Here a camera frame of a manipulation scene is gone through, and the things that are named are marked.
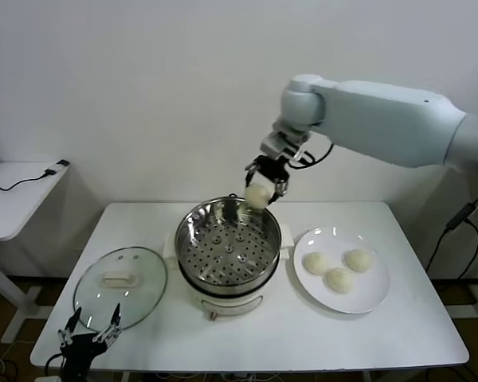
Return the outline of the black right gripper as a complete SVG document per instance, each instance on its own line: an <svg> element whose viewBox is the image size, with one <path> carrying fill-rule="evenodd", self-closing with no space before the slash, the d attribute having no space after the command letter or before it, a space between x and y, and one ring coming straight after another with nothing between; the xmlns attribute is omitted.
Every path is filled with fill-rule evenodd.
<svg viewBox="0 0 478 382"><path fill-rule="evenodd" d="M256 157L245 167L245 186L249 187L256 172L269 179L274 184L274 192L268 201L271 205L284 197L288 191L289 173L285 166L288 160L285 157L273 159L270 157Z"/></svg>

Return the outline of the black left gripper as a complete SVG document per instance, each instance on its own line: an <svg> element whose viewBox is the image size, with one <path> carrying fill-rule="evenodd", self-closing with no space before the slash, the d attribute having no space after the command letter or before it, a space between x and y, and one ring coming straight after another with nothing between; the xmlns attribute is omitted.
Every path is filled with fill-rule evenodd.
<svg viewBox="0 0 478 382"><path fill-rule="evenodd" d="M61 354L65 364L61 367L62 381L86 381L93 360L104 354L106 343L114 343L122 332L120 304L116 305L109 324L96 336L92 333L79 334L72 337L80 320L79 307L68 319L65 327L57 331L61 345Z"/></svg>

